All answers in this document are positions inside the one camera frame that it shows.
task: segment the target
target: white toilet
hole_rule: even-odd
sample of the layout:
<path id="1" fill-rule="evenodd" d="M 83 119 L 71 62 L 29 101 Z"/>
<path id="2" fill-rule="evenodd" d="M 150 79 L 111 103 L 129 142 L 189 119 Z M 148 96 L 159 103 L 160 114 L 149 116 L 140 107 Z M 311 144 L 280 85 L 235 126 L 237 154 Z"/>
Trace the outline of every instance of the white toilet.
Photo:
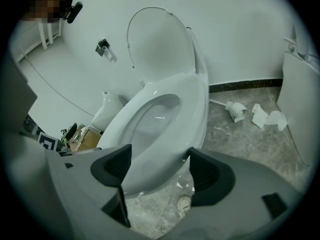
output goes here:
<path id="1" fill-rule="evenodd" d="M 129 55 L 145 87 L 116 115 L 97 147 L 132 144 L 122 182 L 126 198 L 163 186 L 184 164 L 190 147 L 201 148 L 209 109 L 208 72 L 191 29 L 161 7 L 131 19 Z"/>
<path id="2" fill-rule="evenodd" d="M 102 97 L 102 107 L 95 113 L 91 121 L 91 125 L 100 132 L 104 132 L 115 116 L 124 108 L 118 95 L 112 91 L 104 91 Z"/>

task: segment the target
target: marble floor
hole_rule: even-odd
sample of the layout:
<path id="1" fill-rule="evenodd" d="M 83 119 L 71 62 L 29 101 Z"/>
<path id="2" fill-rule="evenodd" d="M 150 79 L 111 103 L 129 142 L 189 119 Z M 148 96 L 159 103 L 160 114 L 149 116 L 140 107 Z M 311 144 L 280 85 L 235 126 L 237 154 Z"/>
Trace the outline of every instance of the marble floor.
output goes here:
<path id="1" fill-rule="evenodd" d="M 255 103 L 260 104 L 268 114 L 279 110 L 276 105 L 279 93 L 280 87 L 211 93 L 211 99 L 223 103 L 236 100 L 245 105 L 249 112 L 244 120 L 234 123 L 223 106 L 210 104 L 202 149 L 264 164 L 303 192 L 311 168 L 300 159 L 289 129 L 279 131 L 276 125 L 265 125 L 261 130 L 251 122 L 251 110 Z M 125 201 L 132 230 L 157 239 L 181 221 L 178 200 L 184 195 L 192 196 L 194 191 L 188 161 L 171 183 L 161 190 Z"/>

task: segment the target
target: cardboard box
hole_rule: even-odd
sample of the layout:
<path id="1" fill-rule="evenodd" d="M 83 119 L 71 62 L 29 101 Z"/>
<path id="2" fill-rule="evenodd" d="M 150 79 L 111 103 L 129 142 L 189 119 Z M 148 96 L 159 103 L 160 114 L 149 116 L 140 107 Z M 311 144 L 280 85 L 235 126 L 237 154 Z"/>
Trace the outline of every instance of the cardboard box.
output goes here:
<path id="1" fill-rule="evenodd" d="M 91 128 L 88 128 L 82 136 L 79 137 L 78 140 L 75 140 L 75 137 L 80 134 L 81 129 L 84 125 L 80 125 L 76 132 L 74 133 L 73 137 L 70 139 L 70 148 L 73 152 L 75 151 L 82 151 L 82 150 L 89 150 L 94 149 L 97 147 L 99 140 L 101 139 L 101 134 L 97 133 Z"/>

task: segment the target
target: person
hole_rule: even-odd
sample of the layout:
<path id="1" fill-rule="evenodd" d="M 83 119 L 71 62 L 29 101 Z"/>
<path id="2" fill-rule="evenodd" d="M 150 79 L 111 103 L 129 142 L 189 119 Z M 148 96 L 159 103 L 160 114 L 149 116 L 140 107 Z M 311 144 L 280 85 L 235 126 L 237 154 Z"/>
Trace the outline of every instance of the person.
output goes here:
<path id="1" fill-rule="evenodd" d="M 48 23 L 57 22 L 65 17 L 70 9 L 73 0 L 32 0 L 23 21 L 35 21 L 42 19 Z"/>

